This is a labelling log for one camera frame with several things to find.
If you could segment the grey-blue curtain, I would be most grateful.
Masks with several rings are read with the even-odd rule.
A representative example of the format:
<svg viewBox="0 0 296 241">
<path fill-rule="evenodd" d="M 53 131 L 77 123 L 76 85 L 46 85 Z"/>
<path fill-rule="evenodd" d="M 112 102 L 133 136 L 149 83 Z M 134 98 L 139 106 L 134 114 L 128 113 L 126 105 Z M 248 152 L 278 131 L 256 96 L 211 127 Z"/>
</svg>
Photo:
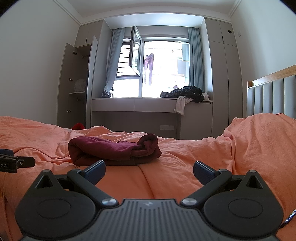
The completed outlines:
<svg viewBox="0 0 296 241">
<path fill-rule="evenodd" d="M 111 89 L 113 87 L 117 75 L 119 57 L 124 36 L 124 28 L 118 28 L 113 30 L 109 59 L 107 64 L 106 85 L 103 89 L 101 96 L 103 98 L 111 97 Z"/>
<path fill-rule="evenodd" d="M 205 90 L 203 54 L 200 30 L 188 28 L 189 32 L 189 85 Z"/>
</svg>

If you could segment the white garment on ledge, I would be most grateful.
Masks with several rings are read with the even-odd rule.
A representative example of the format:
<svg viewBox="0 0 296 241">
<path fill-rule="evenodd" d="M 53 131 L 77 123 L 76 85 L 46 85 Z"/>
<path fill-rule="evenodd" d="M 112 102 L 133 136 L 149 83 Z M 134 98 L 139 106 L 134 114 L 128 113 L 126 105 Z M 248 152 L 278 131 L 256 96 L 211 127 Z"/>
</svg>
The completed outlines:
<svg viewBox="0 0 296 241">
<path fill-rule="evenodd" d="M 175 106 L 174 112 L 176 114 L 184 116 L 185 115 L 185 105 L 190 103 L 193 100 L 194 100 L 193 98 L 179 96 L 176 101 L 176 106 Z"/>
</svg>

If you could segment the left grey-blue curtain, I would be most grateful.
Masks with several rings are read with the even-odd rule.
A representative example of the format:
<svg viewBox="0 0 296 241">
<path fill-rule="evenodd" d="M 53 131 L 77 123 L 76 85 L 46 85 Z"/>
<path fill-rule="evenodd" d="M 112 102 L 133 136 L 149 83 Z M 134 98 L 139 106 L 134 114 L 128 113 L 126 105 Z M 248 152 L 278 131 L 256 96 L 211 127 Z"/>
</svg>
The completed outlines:
<svg viewBox="0 0 296 241">
<path fill-rule="evenodd" d="M 113 87 L 117 75 L 119 57 L 124 36 L 124 28 L 118 28 L 113 30 L 109 59 L 107 64 L 106 85 L 103 89 L 101 96 L 103 98 L 111 97 L 111 89 Z"/>
</svg>

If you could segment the tall grey wardrobe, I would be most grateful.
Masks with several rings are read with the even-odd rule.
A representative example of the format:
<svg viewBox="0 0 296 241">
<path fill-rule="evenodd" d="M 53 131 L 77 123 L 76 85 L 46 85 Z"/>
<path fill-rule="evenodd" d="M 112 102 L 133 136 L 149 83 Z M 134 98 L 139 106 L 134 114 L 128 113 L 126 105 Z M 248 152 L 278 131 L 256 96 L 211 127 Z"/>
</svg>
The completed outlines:
<svg viewBox="0 0 296 241">
<path fill-rule="evenodd" d="M 212 136 L 223 133 L 234 118 L 243 117 L 239 54 L 230 23 L 205 19 L 213 86 Z"/>
</svg>

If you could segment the right grey-blue curtain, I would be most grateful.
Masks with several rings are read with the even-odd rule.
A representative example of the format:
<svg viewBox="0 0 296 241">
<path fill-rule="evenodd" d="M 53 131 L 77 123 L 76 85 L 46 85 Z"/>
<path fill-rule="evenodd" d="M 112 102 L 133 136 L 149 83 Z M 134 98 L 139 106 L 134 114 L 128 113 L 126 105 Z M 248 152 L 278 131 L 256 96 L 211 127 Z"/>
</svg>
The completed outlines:
<svg viewBox="0 0 296 241">
<path fill-rule="evenodd" d="M 189 85 L 205 90 L 203 54 L 200 30 L 188 28 L 189 32 Z"/>
</svg>

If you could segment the open window sash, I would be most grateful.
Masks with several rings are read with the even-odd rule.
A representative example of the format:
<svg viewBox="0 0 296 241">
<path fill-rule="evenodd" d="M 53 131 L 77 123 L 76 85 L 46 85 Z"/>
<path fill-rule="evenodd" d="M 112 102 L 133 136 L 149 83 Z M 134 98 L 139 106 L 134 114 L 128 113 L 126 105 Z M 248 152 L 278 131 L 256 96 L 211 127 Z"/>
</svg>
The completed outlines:
<svg viewBox="0 0 296 241">
<path fill-rule="evenodd" d="M 136 76 L 140 76 L 140 55 L 141 55 L 142 37 L 136 26 L 132 27 L 130 36 L 130 49 L 128 66 L 133 70 Z"/>
</svg>

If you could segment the red object behind bed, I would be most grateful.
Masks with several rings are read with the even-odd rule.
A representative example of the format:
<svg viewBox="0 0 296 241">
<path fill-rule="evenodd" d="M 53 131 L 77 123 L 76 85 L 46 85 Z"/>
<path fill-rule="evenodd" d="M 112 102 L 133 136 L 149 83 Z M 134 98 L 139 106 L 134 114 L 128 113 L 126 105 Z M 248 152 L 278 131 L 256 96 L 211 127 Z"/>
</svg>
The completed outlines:
<svg viewBox="0 0 296 241">
<path fill-rule="evenodd" d="M 82 123 L 76 123 L 73 127 L 72 130 L 84 130 L 85 126 Z"/>
</svg>

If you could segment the grey padded headboard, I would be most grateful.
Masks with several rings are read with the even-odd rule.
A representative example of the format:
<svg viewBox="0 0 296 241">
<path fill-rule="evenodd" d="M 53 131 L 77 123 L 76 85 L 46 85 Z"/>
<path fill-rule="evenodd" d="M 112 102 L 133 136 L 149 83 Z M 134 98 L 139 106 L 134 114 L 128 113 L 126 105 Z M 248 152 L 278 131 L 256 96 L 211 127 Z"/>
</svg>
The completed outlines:
<svg viewBox="0 0 296 241">
<path fill-rule="evenodd" d="M 246 115 L 283 113 L 295 118 L 296 66 L 290 66 L 247 84 Z"/>
</svg>

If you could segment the purple hanging garment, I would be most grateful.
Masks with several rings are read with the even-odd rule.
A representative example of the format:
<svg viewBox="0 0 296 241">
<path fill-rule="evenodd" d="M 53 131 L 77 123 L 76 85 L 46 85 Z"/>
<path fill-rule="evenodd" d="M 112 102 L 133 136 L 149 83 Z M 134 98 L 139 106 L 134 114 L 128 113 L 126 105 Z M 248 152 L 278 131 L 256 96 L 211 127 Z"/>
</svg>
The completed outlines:
<svg viewBox="0 0 296 241">
<path fill-rule="evenodd" d="M 148 54 L 144 58 L 144 83 L 152 84 L 152 75 L 154 68 L 154 54 Z"/>
</svg>

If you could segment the dark red shirt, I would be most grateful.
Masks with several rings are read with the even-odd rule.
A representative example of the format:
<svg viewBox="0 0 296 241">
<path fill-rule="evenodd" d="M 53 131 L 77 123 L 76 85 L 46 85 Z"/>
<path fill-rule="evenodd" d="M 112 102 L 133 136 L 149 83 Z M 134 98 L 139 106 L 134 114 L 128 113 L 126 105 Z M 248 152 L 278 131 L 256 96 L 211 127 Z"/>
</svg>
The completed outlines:
<svg viewBox="0 0 296 241">
<path fill-rule="evenodd" d="M 77 137 L 70 140 L 68 150 L 76 166 L 90 166 L 97 161 L 104 161 L 107 166 L 135 166 L 148 163 L 162 154 L 154 134 L 143 135 L 136 143 Z"/>
</svg>

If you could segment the open wardrobe cabinet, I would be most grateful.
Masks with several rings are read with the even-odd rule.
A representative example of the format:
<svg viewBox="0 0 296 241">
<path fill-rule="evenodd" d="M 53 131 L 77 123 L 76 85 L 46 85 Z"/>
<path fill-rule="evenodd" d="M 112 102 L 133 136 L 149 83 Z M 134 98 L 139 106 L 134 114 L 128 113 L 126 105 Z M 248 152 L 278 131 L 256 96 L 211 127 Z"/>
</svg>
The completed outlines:
<svg viewBox="0 0 296 241">
<path fill-rule="evenodd" d="M 93 77 L 97 45 L 95 37 L 91 44 L 79 47 L 66 44 L 57 101 L 57 125 L 60 127 L 86 125 L 88 82 Z"/>
</svg>

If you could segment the dark clothes pile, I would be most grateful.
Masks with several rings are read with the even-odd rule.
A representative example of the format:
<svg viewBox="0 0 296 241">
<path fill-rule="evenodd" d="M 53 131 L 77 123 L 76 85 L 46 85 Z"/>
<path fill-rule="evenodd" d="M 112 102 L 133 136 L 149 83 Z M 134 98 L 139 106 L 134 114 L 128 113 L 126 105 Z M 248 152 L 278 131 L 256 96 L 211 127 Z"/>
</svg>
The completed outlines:
<svg viewBox="0 0 296 241">
<path fill-rule="evenodd" d="M 171 92 L 162 91 L 160 94 L 160 98 L 178 98 L 181 96 L 193 99 L 192 102 L 202 102 L 205 99 L 202 90 L 193 85 L 177 88 Z"/>
</svg>

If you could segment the grey window bench desk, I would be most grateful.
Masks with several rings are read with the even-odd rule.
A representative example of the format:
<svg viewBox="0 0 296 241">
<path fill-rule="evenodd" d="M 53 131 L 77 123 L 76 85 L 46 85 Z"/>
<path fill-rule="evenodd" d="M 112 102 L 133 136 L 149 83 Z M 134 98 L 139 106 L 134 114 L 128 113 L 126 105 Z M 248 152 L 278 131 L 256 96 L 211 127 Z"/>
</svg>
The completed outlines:
<svg viewBox="0 0 296 241">
<path fill-rule="evenodd" d="M 174 98 L 94 98 L 90 126 L 181 140 L 201 140 L 212 135 L 210 101 L 189 102 L 183 115 L 175 113 L 176 102 Z"/>
</svg>

